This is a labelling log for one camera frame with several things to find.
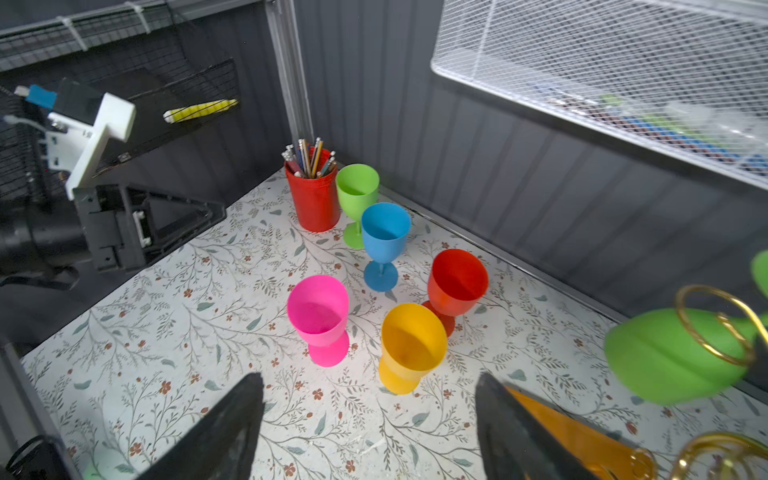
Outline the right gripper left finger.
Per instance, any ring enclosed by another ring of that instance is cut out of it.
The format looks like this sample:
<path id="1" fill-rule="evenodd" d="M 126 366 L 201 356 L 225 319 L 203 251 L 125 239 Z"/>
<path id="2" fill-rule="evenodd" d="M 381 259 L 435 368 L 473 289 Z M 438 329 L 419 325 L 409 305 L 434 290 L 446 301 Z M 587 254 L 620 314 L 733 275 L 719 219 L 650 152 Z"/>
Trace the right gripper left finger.
<path id="1" fill-rule="evenodd" d="M 152 467 L 145 479 L 249 479 L 264 403 L 258 373 L 244 376 Z"/>

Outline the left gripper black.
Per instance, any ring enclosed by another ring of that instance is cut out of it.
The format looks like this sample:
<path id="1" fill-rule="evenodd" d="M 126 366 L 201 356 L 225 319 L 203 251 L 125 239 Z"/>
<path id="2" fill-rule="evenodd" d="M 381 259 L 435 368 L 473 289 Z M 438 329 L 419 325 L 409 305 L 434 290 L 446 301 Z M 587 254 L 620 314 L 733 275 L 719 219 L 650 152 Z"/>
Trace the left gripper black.
<path id="1" fill-rule="evenodd" d="M 75 199 L 1 206 L 1 284 L 72 288 L 76 265 L 134 272 L 223 221 L 220 202 L 126 184 L 79 188 Z"/>

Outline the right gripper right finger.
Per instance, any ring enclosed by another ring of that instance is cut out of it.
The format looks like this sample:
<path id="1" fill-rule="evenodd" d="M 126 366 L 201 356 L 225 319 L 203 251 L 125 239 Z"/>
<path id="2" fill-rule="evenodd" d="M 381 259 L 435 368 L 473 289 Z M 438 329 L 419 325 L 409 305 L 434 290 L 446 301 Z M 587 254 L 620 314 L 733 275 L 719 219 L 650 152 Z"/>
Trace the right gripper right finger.
<path id="1" fill-rule="evenodd" d="M 477 435 L 489 479 L 593 479 L 512 393 L 484 372 L 475 391 Z"/>

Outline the yellow wine glass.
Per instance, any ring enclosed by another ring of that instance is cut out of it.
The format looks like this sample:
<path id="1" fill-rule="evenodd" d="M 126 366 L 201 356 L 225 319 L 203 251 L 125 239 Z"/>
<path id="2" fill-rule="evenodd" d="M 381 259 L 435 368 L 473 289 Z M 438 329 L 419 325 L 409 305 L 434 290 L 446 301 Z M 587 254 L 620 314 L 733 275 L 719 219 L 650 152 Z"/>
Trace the yellow wine glass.
<path id="1" fill-rule="evenodd" d="M 381 325 L 379 378 L 396 395 L 414 391 L 447 352 L 447 335 L 439 318 L 425 306 L 405 303 L 393 308 Z"/>

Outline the pink wine glass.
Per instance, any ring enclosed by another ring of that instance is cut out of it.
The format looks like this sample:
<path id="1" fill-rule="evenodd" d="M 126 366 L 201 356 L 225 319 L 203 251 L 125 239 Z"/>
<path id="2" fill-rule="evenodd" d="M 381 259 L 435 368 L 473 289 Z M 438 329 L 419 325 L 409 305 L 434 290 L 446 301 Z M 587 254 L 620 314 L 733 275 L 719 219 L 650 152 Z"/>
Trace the pink wine glass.
<path id="1" fill-rule="evenodd" d="M 286 305 L 288 319 L 307 343 L 309 356 L 316 365 L 334 367 L 347 356 L 349 306 L 346 287 L 328 275 L 307 277 L 290 293 Z"/>

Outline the green wine glass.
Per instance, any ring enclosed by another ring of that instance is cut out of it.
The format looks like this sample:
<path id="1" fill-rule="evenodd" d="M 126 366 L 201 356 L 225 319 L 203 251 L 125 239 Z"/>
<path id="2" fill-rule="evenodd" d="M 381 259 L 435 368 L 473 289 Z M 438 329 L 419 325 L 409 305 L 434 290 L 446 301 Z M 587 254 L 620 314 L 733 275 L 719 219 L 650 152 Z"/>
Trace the green wine glass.
<path id="1" fill-rule="evenodd" d="M 378 201 L 379 185 L 377 171 L 366 164 L 347 165 L 336 177 L 340 207 L 352 220 L 343 234 L 344 242 L 351 249 L 364 248 L 361 218 L 364 211 Z"/>
<path id="2" fill-rule="evenodd" d="M 729 316 L 692 308 L 694 294 L 715 296 L 742 312 Z M 767 314 L 719 288 L 680 288 L 673 306 L 637 315 L 604 340 L 617 379 L 641 399 L 662 406 L 712 397 L 739 383 L 756 362 L 756 343 L 767 341 Z"/>

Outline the red wine glass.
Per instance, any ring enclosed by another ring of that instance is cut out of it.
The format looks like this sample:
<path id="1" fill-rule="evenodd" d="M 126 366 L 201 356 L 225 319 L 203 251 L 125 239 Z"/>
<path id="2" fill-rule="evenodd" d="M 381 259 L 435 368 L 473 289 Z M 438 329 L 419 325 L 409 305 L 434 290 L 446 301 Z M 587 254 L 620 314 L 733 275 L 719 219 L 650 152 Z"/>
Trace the red wine glass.
<path id="1" fill-rule="evenodd" d="M 428 299 L 422 305 L 438 317 L 450 337 L 456 318 L 466 314 L 488 287 L 488 272 L 476 256 L 465 250 L 448 249 L 434 258 L 427 282 Z"/>

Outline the blue wine glass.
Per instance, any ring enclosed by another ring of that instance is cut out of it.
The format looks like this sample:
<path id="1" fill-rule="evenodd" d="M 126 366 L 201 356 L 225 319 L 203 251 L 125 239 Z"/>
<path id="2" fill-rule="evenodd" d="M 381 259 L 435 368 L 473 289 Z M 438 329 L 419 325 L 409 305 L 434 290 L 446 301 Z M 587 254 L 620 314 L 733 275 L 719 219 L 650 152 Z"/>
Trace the blue wine glass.
<path id="1" fill-rule="evenodd" d="M 363 212 L 361 227 L 364 249 L 371 259 L 364 280 L 374 291 L 390 291 L 399 278 L 394 261 L 405 250 L 411 217 L 400 205 L 376 203 Z"/>

